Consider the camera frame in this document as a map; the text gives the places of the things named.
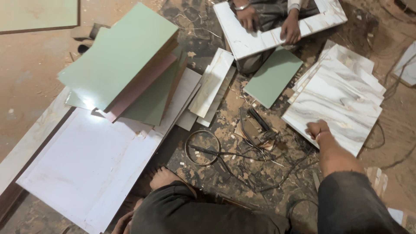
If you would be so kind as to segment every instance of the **hand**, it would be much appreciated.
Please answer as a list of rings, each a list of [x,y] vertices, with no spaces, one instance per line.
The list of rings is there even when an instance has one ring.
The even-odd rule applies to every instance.
[[[299,29],[299,10],[291,9],[285,22],[282,25],[280,39],[286,39],[283,45],[292,45],[298,42],[301,38]]]
[[[114,231],[111,234],[129,234],[130,233],[130,224],[131,218],[133,217],[134,211],[127,213],[119,219]]]
[[[244,10],[238,10],[237,18],[241,26],[243,26],[246,30],[254,31],[259,29],[259,17],[257,16],[256,10],[253,6],[249,6]]]
[[[319,133],[322,133],[322,132],[329,132],[330,133],[331,132],[329,130],[327,122],[325,122],[324,120],[321,120],[321,119],[318,120],[318,123],[309,122],[306,125],[308,126],[308,128],[305,129],[305,132],[307,134],[309,134],[312,137],[312,139],[314,139],[314,140],[315,140],[316,136]]]

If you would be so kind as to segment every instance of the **silver bracelet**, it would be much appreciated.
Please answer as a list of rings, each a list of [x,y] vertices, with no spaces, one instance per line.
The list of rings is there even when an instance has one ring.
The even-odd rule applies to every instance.
[[[248,8],[249,6],[251,6],[251,2],[249,2],[246,5],[241,6],[241,7],[234,7],[234,9],[235,10],[244,10],[244,9]]]

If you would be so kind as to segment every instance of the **concrete floor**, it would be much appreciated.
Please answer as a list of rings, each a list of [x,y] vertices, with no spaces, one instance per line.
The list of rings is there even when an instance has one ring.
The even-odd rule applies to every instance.
[[[136,2],[136,0],[82,0],[81,25],[92,25],[93,22],[112,25]],[[383,84],[386,73],[400,58],[402,50],[416,38],[416,25],[406,23],[409,19],[396,14],[395,8],[387,3],[380,3],[376,0],[344,1],[343,8],[349,18],[348,23],[302,39],[298,47],[293,49],[293,53],[305,63],[300,72],[305,72],[313,64],[322,45],[329,38],[373,60],[375,62],[373,75]],[[203,27],[222,37],[217,38],[205,30],[180,30],[178,41],[190,56],[188,67],[200,74],[212,60],[216,48],[225,48],[222,30],[213,13],[211,1],[147,0],[144,4],[172,22],[176,22],[180,27]],[[189,11],[190,7],[198,11],[201,21],[191,22],[185,17],[177,16],[181,13],[192,20],[199,17]],[[0,102],[0,120],[2,120],[0,121],[0,160],[7,156],[62,90],[63,85],[56,79],[56,74],[72,62],[69,52],[76,52],[78,44],[70,38],[69,30],[0,35],[0,89],[2,89],[0,92],[0,100],[2,100]],[[232,81],[231,88],[240,94],[247,80],[246,77],[238,75]],[[393,77],[388,77],[385,87],[390,87],[394,81]],[[226,93],[225,100],[220,106],[221,118],[217,118],[208,129],[220,139],[222,147],[230,152],[244,151],[247,147],[242,139],[230,137],[233,132],[231,123],[238,119],[237,108],[248,107],[236,92],[229,90]],[[313,162],[315,149],[280,119],[288,107],[286,103],[288,97],[289,92],[285,91],[270,110],[260,105],[256,110],[275,129],[285,134],[283,140],[287,143],[286,153],[291,159],[303,157],[309,152],[310,156],[307,160]],[[363,149],[359,159],[366,167],[385,168],[384,173],[388,175],[389,182],[382,199],[388,206],[416,212],[416,153],[411,154],[402,163],[393,164],[401,161],[416,142],[415,89],[400,84],[394,96],[385,100],[381,107],[383,112],[379,123],[386,135],[385,144],[375,150]],[[196,124],[193,130],[200,128]],[[233,178],[228,181],[223,180],[212,167],[202,168],[191,164],[185,158],[182,149],[188,134],[189,132],[183,129],[174,128],[170,134],[172,140],[164,143],[159,151],[160,154],[152,159],[150,166],[167,165],[205,194],[222,192],[244,204],[276,213],[285,212],[285,206],[292,196],[316,199],[310,179],[312,171],[319,172],[316,165],[291,174],[291,182],[294,184],[288,181],[281,189],[276,189],[270,194],[256,194]],[[375,127],[366,145],[374,147],[381,143],[381,130]],[[282,154],[278,149],[272,153],[275,156]],[[280,163],[288,165],[285,159],[279,160]],[[268,183],[278,182],[279,180],[275,178],[281,177],[287,171],[286,168],[279,168],[273,163],[243,162],[242,159],[235,161],[226,159],[226,162],[232,169],[237,169],[238,165],[244,163],[251,171],[267,175],[265,182]],[[140,178],[132,193],[145,195],[144,187],[141,186],[144,181],[144,178]],[[297,209],[300,216],[314,212],[313,207],[307,205]],[[66,227],[70,227],[69,234],[84,233],[82,229],[36,197],[27,194],[9,217],[8,222],[1,227],[0,234],[52,234],[60,233]]]

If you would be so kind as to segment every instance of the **white shirt sleeve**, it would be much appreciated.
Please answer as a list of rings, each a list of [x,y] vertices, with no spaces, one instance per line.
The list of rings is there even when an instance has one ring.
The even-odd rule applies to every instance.
[[[301,5],[302,0],[287,0],[287,12],[290,12],[293,8],[300,10]]]

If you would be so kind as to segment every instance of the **wrist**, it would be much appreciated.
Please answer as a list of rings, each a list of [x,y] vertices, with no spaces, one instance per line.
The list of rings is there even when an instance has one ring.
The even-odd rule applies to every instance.
[[[234,0],[234,5],[236,7],[242,7],[244,5],[247,5],[249,3],[248,0]]]
[[[316,137],[315,141],[318,143],[319,146],[321,146],[322,142],[327,141],[328,139],[333,139],[330,131],[320,132]]]
[[[298,19],[299,17],[299,10],[296,8],[293,8],[289,11],[289,15],[287,17],[295,17],[296,19]]]

